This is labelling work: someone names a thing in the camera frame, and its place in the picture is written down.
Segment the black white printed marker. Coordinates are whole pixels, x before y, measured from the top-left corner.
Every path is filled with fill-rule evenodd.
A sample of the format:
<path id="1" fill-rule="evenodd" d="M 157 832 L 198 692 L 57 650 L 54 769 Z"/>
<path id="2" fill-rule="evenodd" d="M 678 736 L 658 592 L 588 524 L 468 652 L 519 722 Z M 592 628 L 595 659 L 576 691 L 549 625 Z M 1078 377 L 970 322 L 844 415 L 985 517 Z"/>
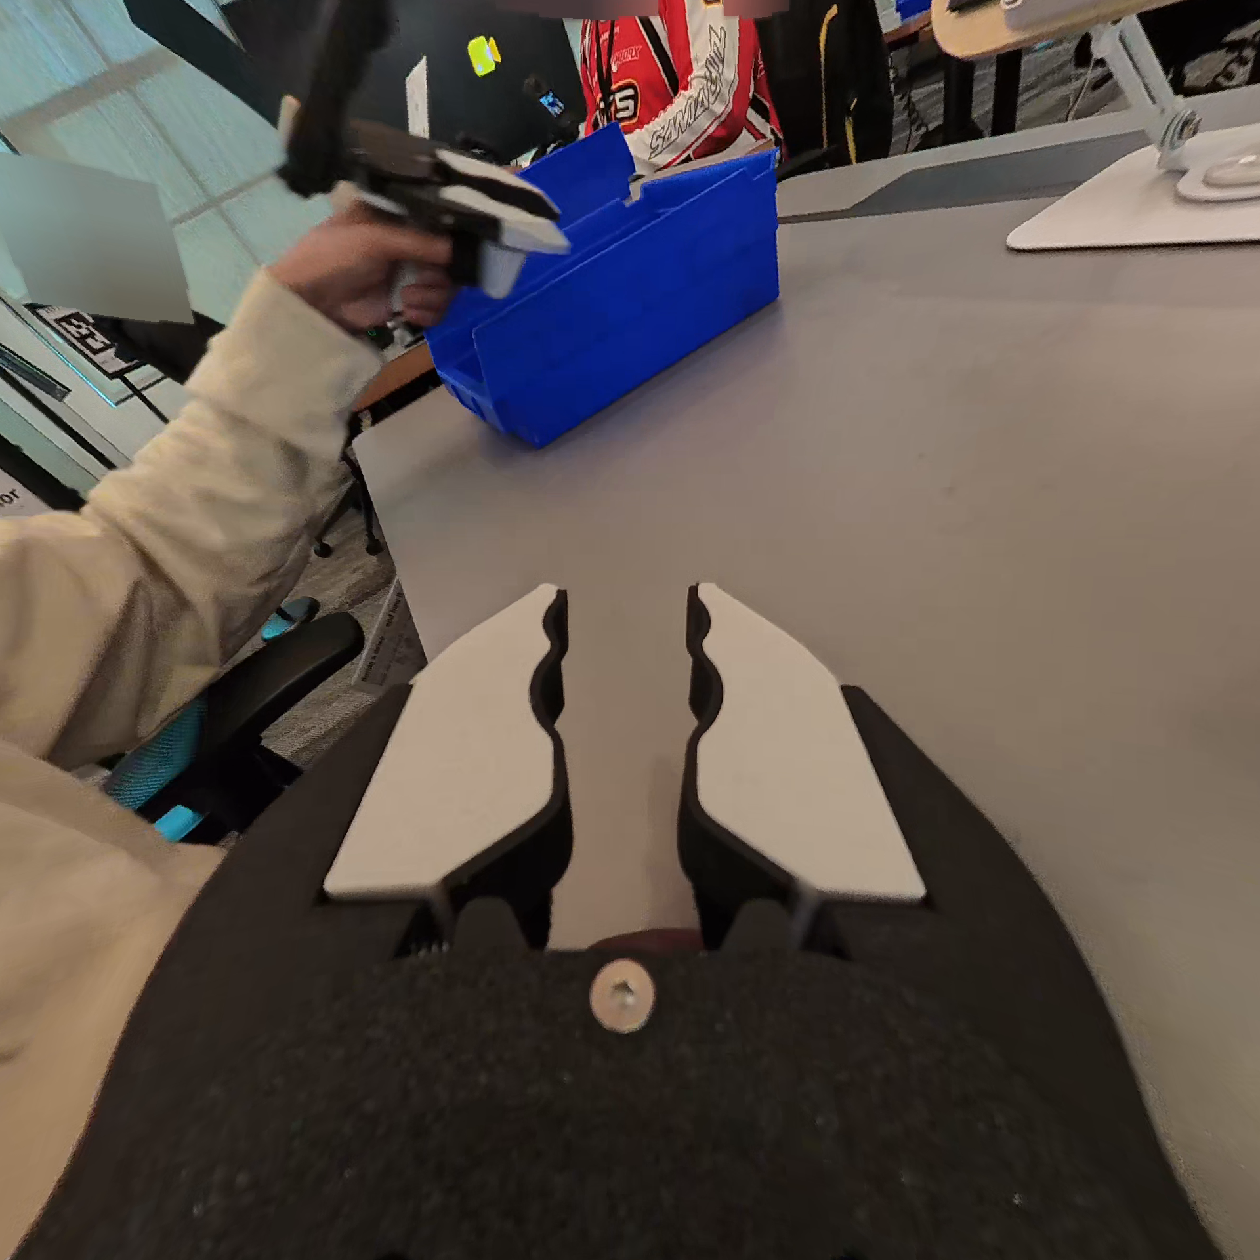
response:
<path id="1" fill-rule="evenodd" d="M 25 310 L 106 379 L 121 379 L 145 365 L 139 358 L 129 356 L 93 316 L 78 308 L 25 304 Z"/>

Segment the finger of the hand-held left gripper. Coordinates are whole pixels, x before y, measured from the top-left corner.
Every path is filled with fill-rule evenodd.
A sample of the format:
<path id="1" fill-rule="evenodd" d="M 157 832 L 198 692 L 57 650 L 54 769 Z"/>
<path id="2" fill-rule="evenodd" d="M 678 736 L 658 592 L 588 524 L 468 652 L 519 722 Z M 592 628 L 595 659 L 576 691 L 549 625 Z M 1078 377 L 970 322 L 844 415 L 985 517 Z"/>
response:
<path id="1" fill-rule="evenodd" d="M 505 218 L 558 221 L 559 208 L 537 185 L 508 166 L 450 146 L 432 146 L 430 157 L 444 196 L 471 209 Z"/>
<path id="2" fill-rule="evenodd" d="M 571 250 L 568 236 L 546 215 L 475 188 L 444 188 L 441 203 L 478 224 L 486 239 L 517 253 L 558 256 Z"/>

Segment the white metal stand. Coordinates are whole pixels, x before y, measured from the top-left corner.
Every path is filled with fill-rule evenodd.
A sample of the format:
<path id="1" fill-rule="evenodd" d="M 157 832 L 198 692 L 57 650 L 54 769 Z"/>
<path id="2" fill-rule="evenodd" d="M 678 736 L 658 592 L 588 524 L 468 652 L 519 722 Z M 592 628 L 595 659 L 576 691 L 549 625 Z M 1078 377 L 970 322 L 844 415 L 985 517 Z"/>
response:
<path id="1" fill-rule="evenodd" d="M 1107 61 L 1149 146 L 1128 152 L 1006 238 L 1021 253 L 1258 241 L 1258 124 L 1204 130 L 1161 67 L 1140 19 L 1096 23 Z"/>

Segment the person's left forearm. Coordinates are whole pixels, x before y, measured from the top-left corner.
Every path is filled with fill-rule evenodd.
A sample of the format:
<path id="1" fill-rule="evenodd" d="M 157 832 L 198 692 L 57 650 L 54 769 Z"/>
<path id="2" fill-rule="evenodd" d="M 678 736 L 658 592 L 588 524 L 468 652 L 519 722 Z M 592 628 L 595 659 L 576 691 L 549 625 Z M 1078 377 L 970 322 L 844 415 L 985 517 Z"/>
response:
<path id="1" fill-rule="evenodd" d="M 259 271 L 183 410 L 82 508 L 3 520 L 3 778 L 127 751 L 291 589 L 378 356 Z"/>

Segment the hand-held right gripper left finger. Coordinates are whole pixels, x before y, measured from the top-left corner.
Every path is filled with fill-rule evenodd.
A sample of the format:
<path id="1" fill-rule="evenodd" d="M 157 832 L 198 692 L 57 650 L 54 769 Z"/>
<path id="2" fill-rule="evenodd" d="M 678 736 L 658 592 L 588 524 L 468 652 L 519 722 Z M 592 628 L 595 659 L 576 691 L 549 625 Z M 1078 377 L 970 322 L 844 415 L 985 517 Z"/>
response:
<path id="1" fill-rule="evenodd" d="M 445 938 L 498 899 L 547 946 L 553 889 L 573 857 L 558 719 L 568 595 L 541 583 L 447 644 L 408 698 L 333 857 L 336 902 L 423 904 Z"/>

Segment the black jacket with yellow trim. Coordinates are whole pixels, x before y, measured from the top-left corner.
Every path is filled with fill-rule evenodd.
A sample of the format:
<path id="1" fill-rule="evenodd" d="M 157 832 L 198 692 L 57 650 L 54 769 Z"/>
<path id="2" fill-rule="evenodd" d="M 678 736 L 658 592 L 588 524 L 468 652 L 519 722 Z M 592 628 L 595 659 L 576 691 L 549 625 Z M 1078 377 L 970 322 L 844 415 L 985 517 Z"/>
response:
<path id="1" fill-rule="evenodd" d="M 874 1 L 790 1 L 756 19 L 784 181 L 888 157 L 891 61 Z"/>

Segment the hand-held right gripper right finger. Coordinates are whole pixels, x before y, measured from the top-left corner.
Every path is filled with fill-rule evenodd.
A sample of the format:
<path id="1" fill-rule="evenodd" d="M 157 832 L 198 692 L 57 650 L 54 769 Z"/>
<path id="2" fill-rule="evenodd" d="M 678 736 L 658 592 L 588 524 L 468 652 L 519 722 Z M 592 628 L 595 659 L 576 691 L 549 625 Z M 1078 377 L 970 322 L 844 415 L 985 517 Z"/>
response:
<path id="1" fill-rule="evenodd" d="M 831 904 L 919 908 L 927 886 L 838 677 L 712 581 L 687 590 L 676 850 L 703 946 L 778 905 L 796 941 Z"/>

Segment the laminated paper sign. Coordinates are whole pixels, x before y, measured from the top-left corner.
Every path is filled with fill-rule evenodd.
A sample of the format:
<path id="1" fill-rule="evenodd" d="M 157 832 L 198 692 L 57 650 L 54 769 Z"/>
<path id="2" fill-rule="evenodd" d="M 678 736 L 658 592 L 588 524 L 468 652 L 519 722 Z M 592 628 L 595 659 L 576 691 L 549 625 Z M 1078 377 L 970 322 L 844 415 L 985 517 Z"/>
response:
<path id="1" fill-rule="evenodd" d="M 426 665 L 426 650 L 400 578 L 396 577 L 372 623 L 351 685 L 361 694 L 379 697 L 393 686 L 411 683 Z"/>

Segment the blue plastic bin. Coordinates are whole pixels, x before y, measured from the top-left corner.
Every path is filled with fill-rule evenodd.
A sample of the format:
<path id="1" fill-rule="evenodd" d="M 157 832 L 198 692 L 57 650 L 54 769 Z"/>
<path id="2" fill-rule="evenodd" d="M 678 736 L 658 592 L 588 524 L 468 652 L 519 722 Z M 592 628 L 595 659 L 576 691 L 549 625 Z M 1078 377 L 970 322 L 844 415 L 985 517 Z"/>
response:
<path id="1" fill-rule="evenodd" d="M 463 290 L 426 334 L 498 433 L 547 446 L 778 298 L 772 149 L 634 172 L 615 128 L 529 164 L 571 250 L 532 256 L 507 296 Z"/>

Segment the dark monitor screen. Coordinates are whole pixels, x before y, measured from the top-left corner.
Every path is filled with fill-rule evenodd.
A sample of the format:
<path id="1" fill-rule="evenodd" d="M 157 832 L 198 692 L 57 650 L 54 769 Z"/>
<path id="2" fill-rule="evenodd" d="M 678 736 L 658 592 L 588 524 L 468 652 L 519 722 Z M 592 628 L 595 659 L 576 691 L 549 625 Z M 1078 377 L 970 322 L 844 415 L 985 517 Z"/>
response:
<path id="1" fill-rule="evenodd" d="M 379 116 L 388 124 L 406 128 L 406 77 L 423 68 L 426 136 L 448 143 L 466 139 L 510 163 L 541 146 L 555 121 L 528 92 L 529 79 L 552 89 L 562 107 L 576 110 L 583 101 L 559 19 L 469 1 L 402 1 L 393 13 L 394 32 L 373 59 L 370 80 Z M 499 67 L 483 77 L 468 59 L 466 44 L 475 35 L 495 37 L 501 52 Z"/>

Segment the person's cream sweatshirt torso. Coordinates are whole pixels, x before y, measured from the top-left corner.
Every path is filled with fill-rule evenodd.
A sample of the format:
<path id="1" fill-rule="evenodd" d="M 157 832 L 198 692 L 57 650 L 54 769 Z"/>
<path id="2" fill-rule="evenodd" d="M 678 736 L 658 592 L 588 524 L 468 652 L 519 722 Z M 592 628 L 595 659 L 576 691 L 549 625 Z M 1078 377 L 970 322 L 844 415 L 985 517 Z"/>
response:
<path id="1" fill-rule="evenodd" d="M 48 1202 L 139 992 L 223 856 L 3 745 L 3 1256 Z"/>

